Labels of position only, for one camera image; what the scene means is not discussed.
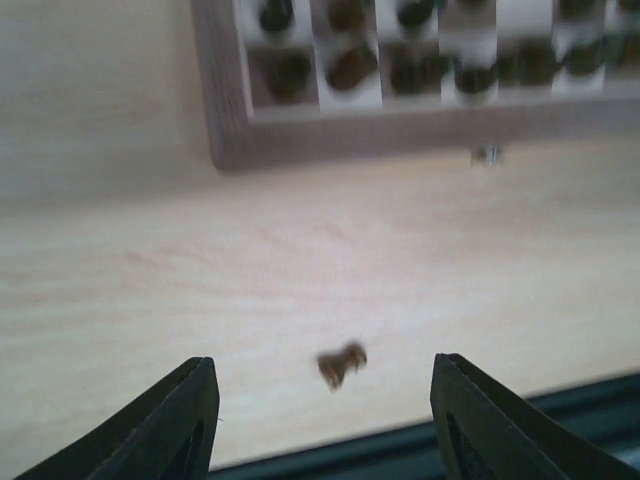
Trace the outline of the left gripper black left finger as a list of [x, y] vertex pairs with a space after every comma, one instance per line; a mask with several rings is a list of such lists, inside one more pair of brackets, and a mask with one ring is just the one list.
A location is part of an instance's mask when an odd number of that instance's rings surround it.
[[20, 479], [204, 479], [220, 393], [214, 360], [192, 357]]

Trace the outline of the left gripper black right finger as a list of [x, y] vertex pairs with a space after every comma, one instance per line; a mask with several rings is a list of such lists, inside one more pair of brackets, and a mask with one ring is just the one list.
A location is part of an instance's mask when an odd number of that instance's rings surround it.
[[637, 479], [459, 354], [435, 356], [430, 392], [448, 479]]

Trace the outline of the dark chess piece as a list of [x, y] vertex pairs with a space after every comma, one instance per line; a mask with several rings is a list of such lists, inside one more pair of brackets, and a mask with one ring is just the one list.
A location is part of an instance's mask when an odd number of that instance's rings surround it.
[[311, 75], [310, 56], [303, 51], [278, 55], [267, 70], [266, 83], [271, 95], [280, 101], [302, 94]]
[[377, 70], [376, 54], [368, 45], [360, 44], [343, 52], [335, 60], [327, 71], [326, 81], [333, 90], [348, 92], [357, 88]]
[[549, 43], [521, 43], [497, 61], [499, 81], [520, 87], [549, 85], [558, 69], [555, 50]]
[[398, 56], [392, 63], [391, 88], [400, 96], [434, 91], [440, 87], [449, 68], [448, 58], [439, 54]]
[[454, 70], [456, 92], [463, 96], [483, 95], [498, 81], [497, 65], [460, 64]]
[[259, 12], [259, 25], [268, 33], [278, 33], [289, 28], [294, 18], [291, 0], [266, 0]]
[[431, 19], [434, 9], [434, 0], [402, 1], [396, 9], [396, 17], [403, 29], [416, 29]]
[[330, 1], [327, 10], [329, 26], [336, 33], [359, 30], [366, 23], [367, 12], [367, 1]]
[[583, 77], [592, 75], [605, 62], [606, 43], [595, 40], [572, 46], [564, 56], [564, 68], [569, 75]]
[[357, 341], [350, 342], [338, 350], [323, 352], [317, 356], [320, 375], [330, 391], [340, 389], [350, 372], [358, 372], [368, 364], [364, 346]]

